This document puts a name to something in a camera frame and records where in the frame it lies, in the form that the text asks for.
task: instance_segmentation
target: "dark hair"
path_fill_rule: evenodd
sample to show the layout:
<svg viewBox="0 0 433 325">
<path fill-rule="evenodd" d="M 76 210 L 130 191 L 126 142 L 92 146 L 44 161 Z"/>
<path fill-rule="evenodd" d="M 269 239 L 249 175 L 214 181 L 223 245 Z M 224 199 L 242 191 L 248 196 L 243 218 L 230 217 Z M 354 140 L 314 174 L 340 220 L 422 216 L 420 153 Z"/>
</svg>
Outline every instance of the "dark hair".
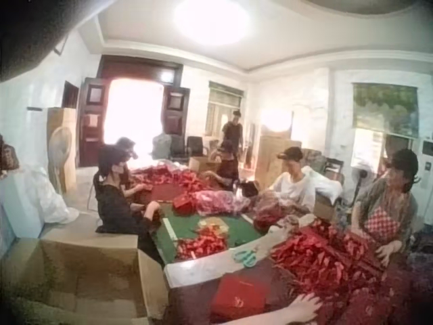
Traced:
<svg viewBox="0 0 433 325">
<path fill-rule="evenodd" d="M 409 183 L 403 188 L 403 193 L 409 192 L 412 185 L 417 183 L 418 157 L 416 153 L 410 149 L 397 151 L 392 156 L 390 167 L 403 172 L 404 178 L 409 180 Z"/>
<path fill-rule="evenodd" d="M 128 161 L 128 154 L 117 147 L 116 145 L 106 144 L 99 149 L 98 155 L 98 171 L 93 177 L 93 185 L 95 190 L 100 189 L 99 177 L 107 177 L 114 165 L 125 163 Z"/>
<path fill-rule="evenodd" d="M 278 158 L 283 160 L 293 160 L 299 163 L 304 155 L 299 147 L 290 147 L 278 155 Z"/>
<path fill-rule="evenodd" d="M 230 140 L 224 140 L 218 148 L 218 151 L 226 152 L 228 154 L 233 154 L 233 143 Z"/>
<path fill-rule="evenodd" d="M 135 146 L 135 142 L 128 137 L 121 137 L 119 140 L 117 140 L 116 146 L 120 149 L 128 150 Z"/>
</svg>

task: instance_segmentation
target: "red and white checkered bag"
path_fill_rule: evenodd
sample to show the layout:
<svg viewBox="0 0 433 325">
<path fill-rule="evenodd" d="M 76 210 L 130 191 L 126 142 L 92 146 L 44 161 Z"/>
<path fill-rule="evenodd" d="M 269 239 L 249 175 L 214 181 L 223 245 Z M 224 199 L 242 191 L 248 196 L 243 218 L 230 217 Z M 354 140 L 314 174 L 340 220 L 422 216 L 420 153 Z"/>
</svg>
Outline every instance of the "red and white checkered bag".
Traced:
<svg viewBox="0 0 433 325">
<path fill-rule="evenodd" d="M 381 242 L 390 242 L 397 234 L 400 223 L 391 219 L 382 207 L 378 207 L 367 220 L 364 228 Z"/>
</svg>

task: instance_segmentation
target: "ceiling light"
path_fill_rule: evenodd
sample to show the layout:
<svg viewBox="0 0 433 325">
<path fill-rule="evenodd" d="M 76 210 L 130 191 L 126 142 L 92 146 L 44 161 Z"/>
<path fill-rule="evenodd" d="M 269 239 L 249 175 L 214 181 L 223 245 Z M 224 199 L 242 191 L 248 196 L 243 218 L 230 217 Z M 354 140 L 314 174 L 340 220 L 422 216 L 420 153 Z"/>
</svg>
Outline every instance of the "ceiling light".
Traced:
<svg viewBox="0 0 433 325">
<path fill-rule="evenodd" d="M 224 45 L 246 35 L 248 15 L 230 0 L 185 0 L 175 12 L 175 23 L 187 37 L 203 45 Z"/>
</svg>

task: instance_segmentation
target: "white wall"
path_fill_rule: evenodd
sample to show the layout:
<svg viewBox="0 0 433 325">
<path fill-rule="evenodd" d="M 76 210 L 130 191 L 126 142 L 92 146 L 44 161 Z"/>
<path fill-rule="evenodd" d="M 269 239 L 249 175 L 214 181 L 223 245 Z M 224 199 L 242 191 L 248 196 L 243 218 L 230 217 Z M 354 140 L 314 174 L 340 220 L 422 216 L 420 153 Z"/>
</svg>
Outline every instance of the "white wall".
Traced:
<svg viewBox="0 0 433 325">
<path fill-rule="evenodd" d="M 265 110 L 293 112 L 292 139 L 301 141 L 303 148 L 325 153 L 329 102 L 328 68 L 263 81 L 251 85 L 250 88 L 252 99 L 249 109 L 255 123 L 260 124 L 261 114 Z"/>
<path fill-rule="evenodd" d="M 0 132 L 22 164 L 47 168 L 47 108 L 61 106 L 65 81 L 80 87 L 85 77 L 95 77 L 99 60 L 73 31 L 61 56 L 51 52 L 35 69 L 0 84 Z"/>
<path fill-rule="evenodd" d="M 433 136 L 433 80 L 429 74 L 391 70 L 342 70 L 335 71 L 333 78 L 334 103 L 329 156 L 344 161 L 344 196 L 350 200 L 355 190 L 350 167 L 355 140 L 355 129 L 352 128 L 352 83 L 388 83 L 417 87 L 419 136 L 426 139 Z"/>
<path fill-rule="evenodd" d="M 222 76 L 210 71 L 183 67 L 181 87 L 190 88 L 186 136 L 203 136 L 206 130 L 208 114 L 209 81 L 246 91 L 247 83 Z M 245 110 L 245 100 L 242 101 L 242 111 Z"/>
<path fill-rule="evenodd" d="M 14 231 L 6 217 L 3 205 L 0 204 L 0 259 L 6 254 L 14 240 Z"/>
</svg>

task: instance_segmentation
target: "fan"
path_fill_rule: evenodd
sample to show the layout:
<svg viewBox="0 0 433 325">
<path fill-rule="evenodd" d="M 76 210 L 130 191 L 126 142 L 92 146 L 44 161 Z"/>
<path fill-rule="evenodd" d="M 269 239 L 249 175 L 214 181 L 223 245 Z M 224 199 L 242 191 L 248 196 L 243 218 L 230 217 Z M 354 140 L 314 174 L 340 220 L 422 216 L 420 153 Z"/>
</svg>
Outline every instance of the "fan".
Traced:
<svg viewBox="0 0 433 325">
<path fill-rule="evenodd" d="M 371 171 L 369 165 L 361 163 L 352 168 L 352 179 L 357 184 L 352 201 L 353 206 L 358 197 L 359 190 L 369 185 L 374 180 L 374 173 Z"/>
<path fill-rule="evenodd" d="M 70 155 L 72 132 L 67 127 L 54 130 L 48 142 L 49 178 L 58 194 L 62 194 L 60 169 L 65 165 Z"/>
</svg>

